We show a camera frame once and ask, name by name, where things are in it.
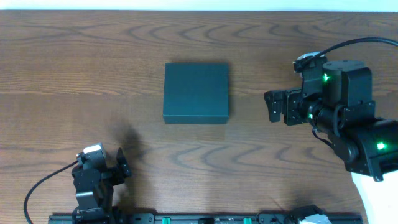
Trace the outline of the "dark green box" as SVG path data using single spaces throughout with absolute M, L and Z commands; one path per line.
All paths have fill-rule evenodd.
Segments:
M 166 63 L 163 119 L 167 124 L 229 120 L 227 63 Z

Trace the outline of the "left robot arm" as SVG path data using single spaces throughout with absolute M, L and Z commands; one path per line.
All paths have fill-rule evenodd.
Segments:
M 127 223 L 127 215 L 113 205 L 114 186 L 131 176 L 129 164 L 121 148 L 116 165 L 106 165 L 105 151 L 97 144 L 77 156 L 72 170 L 78 206 L 72 212 L 72 223 Z

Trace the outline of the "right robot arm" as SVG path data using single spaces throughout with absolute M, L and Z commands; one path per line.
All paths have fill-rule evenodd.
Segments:
M 357 60 L 303 55 L 294 62 L 302 85 L 264 94 L 269 120 L 308 123 L 325 133 L 351 173 L 369 223 L 397 223 L 397 121 L 378 118 L 371 70 Z

